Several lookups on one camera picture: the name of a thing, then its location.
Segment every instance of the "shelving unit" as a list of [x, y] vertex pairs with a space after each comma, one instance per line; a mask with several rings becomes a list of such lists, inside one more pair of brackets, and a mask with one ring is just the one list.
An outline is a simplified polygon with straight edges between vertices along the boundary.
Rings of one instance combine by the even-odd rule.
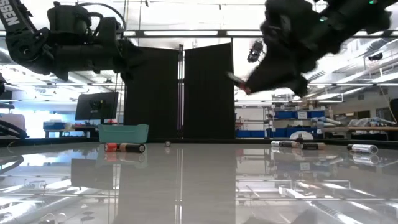
[[[311, 119], [325, 116], [325, 108], [314, 110], [303, 110], [300, 107], [276, 108], [272, 106], [263, 107], [237, 107], [239, 109], [262, 109], [262, 120], [242, 119], [237, 120], [237, 138], [289, 138], [296, 131], [307, 131], [315, 133], [317, 128], [298, 128], [297, 126], [312, 126]], [[262, 124], [262, 129], [245, 129], [245, 124]]]

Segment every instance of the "ceiling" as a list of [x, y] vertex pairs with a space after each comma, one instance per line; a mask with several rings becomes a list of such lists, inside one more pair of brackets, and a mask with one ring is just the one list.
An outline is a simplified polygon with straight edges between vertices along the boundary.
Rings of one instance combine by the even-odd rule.
[[[33, 14], [32, 22], [39, 29], [48, 27], [47, 10], [53, 7], [53, 1], [40, 0], [37, 4], [35, 0], [22, 0], [27, 8]], [[75, 1], [60, 1], [62, 4], [75, 4]], [[149, 1], [146, 6], [145, 1], [128, 1], [126, 7], [123, 0], [86, 0], [84, 2], [100, 2], [113, 6], [121, 14], [125, 15], [128, 30], [203, 30], [203, 29], [258, 29], [259, 24], [264, 20], [264, 0], [160, 0]], [[317, 11], [322, 10], [325, 3], [320, 1], [314, 6]], [[114, 12], [105, 8], [97, 6], [89, 6], [87, 9], [91, 12], [100, 12], [104, 16], [115, 16]], [[398, 27], [398, 9], [397, 6], [391, 6], [390, 10], [393, 11], [392, 28]], [[243, 55], [248, 52], [251, 44], [256, 39], [237, 40], [234, 44], [234, 54]], [[146, 47], [160, 47], [177, 49], [179, 44], [183, 44], [185, 48], [204, 47], [207, 45], [222, 44], [230, 42], [229, 39], [194, 39], [194, 38], [168, 38], [168, 39], [134, 39], [140, 46]], [[380, 69], [375, 71], [364, 72], [362, 75], [352, 75], [362, 72], [364, 69], [380, 67], [390, 73], [395, 72], [395, 62], [386, 66], [388, 61], [396, 58], [396, 50], [398, 47], [396, 42], [392, 40], [386, 41], [382, 39], [361, 39], [361, 40], [348, 40], [342, 47], [342, 51], [338, 55], [327, 55], [318, 63], [318, 68], [308, 74], [305, 74], [312, 83], [347, 83], [347, 82], [371, 82], [370, 79], [375, 79], [381, 76]], [[35, 74], [21, 66], [12, 63], [7, 55], [6, 45], [4, 39], [0, 40], [0, 70], [2, 71], [5, 79], [9, 83], [21, 83], [21, 85], [8, 86], [8, 90], [24, 91], [29, 93], [26, 98], [29, 99], [66, 99], [70, 100], [76, 98], [81, 93], [97, 93], [103, 91], [114, 91], [116, 88], [121, 90], [123, 81], [120, 77], [116, 76], [112, 71], [102, 71], [101, 74], [93, 72], [71, 72], [70, 81], [63, 82], [57, 79], [54, 75], [43, 76]], [[376, 52], [383, 52], [383, 60], [378, 62], [370, 62], [364, 60], [364, 57]], [[234, 55], [235, 67], [244, 67], [241, 69], [239, 76], [245, 77], [247, 73], [255, 66], [255, 64], [247, 65], [246, 62], [240, 62], [247, 57], [236, 57]], [[395, 76], [384, 82], [393, 82]], [[84, 83], [104, 83], [110, 79], [113, 84], [108, 86], [89, 86]], [[51, 85], [22, 85], [22, 83], [49, 83]], [[335, 87], [328, 85], [312, 86], [311, 94], [318, 97], [324, 94], [337, 94], [341, 95], [355, 87]], [[291, 94], [289, 90], [279, 90], [268, 92], [267, 95], [285, 95]], [[254, 97], [261, 99], [265, 95]]]

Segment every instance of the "glossy table surface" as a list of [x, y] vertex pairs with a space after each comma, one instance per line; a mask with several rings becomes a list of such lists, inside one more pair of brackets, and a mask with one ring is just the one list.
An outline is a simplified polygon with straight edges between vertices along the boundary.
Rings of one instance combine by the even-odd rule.
[[398, 151], [98, 143], [0, 149], [0, 223], [398, 223]]

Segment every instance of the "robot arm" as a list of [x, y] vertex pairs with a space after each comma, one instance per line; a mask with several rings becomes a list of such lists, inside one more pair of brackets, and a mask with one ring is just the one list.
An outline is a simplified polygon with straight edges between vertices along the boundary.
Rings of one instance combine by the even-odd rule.
[[[6, 30], [6, 44], [11, 58], [35, 73], [54, 73], [68, 80], [68, 72], [113, 70], [123, 79], [132, 78], [131, 70], [144, 61], [142, 52], [123, 37], [126, 23], [121, 26], [114, 17], [88, 12], [83, 6], [92, 3], [62, 6], [54, 2], [47, 11], [50, 28], [37, 30], [29, 17], [32, 14], [20, 0], [0, 0], [1, 22]], [[91, 17], [100, 22], [92, 31]]]

